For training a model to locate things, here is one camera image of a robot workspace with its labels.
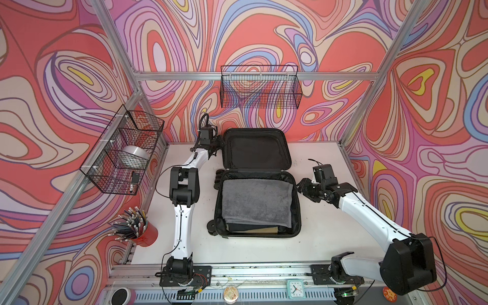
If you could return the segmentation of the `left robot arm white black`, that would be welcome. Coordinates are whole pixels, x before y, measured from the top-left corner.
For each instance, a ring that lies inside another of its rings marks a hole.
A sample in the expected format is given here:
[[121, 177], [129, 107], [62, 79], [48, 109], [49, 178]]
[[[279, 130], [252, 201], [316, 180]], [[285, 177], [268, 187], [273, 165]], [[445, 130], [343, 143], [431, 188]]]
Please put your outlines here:
[[190, 248], [194, 206], [200, 198], [199, 170], [221, 147], [217, 126], [209, 122], [210, 116], [202, 114], [198, 122], [198, 135], [191, 156], [182, 164], [169, 167], [170, 182], [167, 198], [174, 207], [174, 245], [165, 254], [161, 279], [179, 286], [188, 286], [199, 276], [194, 274], [193, 252]]

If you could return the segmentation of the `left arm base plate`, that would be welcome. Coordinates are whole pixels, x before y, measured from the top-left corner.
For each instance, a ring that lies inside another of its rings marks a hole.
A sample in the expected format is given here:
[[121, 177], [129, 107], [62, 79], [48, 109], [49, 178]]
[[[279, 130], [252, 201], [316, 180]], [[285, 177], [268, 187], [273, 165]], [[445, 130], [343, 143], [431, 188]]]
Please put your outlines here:
[[160, 287], [206, 287], [211, 284], [212, 267], [194, 266], [191, 275], [177, 274], [163, 267], [159, 275]]

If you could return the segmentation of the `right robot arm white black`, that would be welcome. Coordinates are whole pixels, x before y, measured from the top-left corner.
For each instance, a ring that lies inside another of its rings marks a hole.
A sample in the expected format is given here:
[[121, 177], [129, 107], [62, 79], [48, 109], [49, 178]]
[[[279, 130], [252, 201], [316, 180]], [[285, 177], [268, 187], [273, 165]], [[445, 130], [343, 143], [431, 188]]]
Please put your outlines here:
[[436, 282], [435, 252], [440, 250], [433, 236], [414, 234], [383, 215], [358, 189], [348, 182], [340, 183], [332, 166], [314, 166], [315, 178], [303, 178], [297, 190], [309, 200], [327, 202], [351, 216], [376, 240], [384, 251], [382, 257], [357, 257], [343, 252], [331, 259], [329, 278], [342, 284], [353, 277], [383, 282], [392, 292], [406, 295], [423, 291]]

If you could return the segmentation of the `black suitcase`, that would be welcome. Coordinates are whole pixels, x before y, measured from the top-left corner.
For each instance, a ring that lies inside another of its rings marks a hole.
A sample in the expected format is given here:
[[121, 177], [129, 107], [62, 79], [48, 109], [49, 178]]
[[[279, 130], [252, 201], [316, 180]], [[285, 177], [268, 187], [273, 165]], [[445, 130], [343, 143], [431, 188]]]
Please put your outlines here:
[[[289, 173], [292, 158], [285, 134], [275, 128], [232, 128], [224, 135], [225, 147], [222, 150], [223, 168], [216, 171], [214, 188], [217, 189], [217, 201], [214, 217], [207, 224], [210, 235], [245, 238], [293, 238], [301, 232], [301, 207], [297, 193], [297, 184]], [[278, 226], [275, 235], [256, 235], [231, 233], [227, 222], [222, 218], [222, 184], [232, 179], [271, 179], [291, 183], [292, 190], [292, 227]]]

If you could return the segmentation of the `black t-shirt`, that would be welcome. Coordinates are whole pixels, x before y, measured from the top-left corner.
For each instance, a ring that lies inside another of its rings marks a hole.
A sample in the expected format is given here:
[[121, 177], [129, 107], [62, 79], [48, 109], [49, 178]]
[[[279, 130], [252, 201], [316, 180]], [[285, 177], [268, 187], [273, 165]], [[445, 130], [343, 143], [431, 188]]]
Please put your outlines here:
[[227, 224], [227, 230], [231, 233], [244, 233], [247, 230], [259, 229], [263, 227], [278, 227], [272, 225], [255, 225], [255, 224]]

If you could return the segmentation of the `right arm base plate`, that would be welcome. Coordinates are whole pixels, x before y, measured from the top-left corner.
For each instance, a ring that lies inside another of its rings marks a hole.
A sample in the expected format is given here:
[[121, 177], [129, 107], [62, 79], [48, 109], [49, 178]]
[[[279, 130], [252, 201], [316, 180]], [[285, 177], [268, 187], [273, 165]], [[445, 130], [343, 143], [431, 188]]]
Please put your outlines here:
[[313, 264], [310, 276], [313, 278], [315, 285], [363, 285], [365, 283], [362, 277], [350, 276], [344, 269], [336, 263], [331, 264]]

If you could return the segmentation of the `khaki shorts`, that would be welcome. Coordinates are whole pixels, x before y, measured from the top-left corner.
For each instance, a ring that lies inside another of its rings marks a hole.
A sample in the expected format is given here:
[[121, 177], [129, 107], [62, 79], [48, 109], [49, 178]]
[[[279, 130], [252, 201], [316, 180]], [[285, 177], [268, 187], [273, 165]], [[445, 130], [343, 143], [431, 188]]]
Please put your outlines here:
[[278, 233], [278, 227], [263, 227], [259, 229], [245, 231], [245, 234], [256, 234], [256, 235], [275, 235], [277, 233]]

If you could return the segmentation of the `grey towel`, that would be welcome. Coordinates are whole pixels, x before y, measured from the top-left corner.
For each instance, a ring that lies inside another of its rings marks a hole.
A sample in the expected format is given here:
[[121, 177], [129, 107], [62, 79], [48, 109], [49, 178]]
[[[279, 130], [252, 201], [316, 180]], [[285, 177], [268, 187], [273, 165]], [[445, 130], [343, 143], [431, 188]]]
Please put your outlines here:
[[229, 224], [292, 227], [291, 183], [232, 179], [222, 184], [222, 218]]

